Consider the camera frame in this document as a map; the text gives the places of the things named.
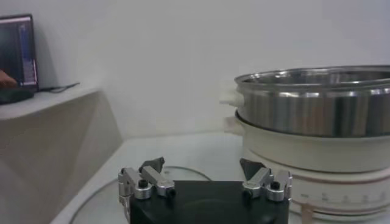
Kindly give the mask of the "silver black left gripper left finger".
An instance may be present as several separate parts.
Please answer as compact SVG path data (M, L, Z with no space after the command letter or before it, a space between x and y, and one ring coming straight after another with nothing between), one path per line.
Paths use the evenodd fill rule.
M172 199L176 196L175 182L168 180L160 173L165 160L163 157L145 161L139 169L122 168L118 174L118 191L120 198L135 197L137 200L148 200L153 191L158 196Z

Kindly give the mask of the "person's bare hand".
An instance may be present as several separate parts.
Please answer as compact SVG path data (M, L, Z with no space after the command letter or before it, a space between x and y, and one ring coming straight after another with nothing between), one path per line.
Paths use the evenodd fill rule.
M0 70L0 87L1 88L15 88L18 86L16 80L7 75L3 70Z

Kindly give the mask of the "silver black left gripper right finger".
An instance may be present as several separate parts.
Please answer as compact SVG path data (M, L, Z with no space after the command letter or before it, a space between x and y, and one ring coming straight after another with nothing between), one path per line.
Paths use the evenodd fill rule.
M279 170L273 174L272 169L263 163L241 158L239 161L246 178L243 181L243 197L247 201L262 197L270 201L291 201L293 176L290 171Z

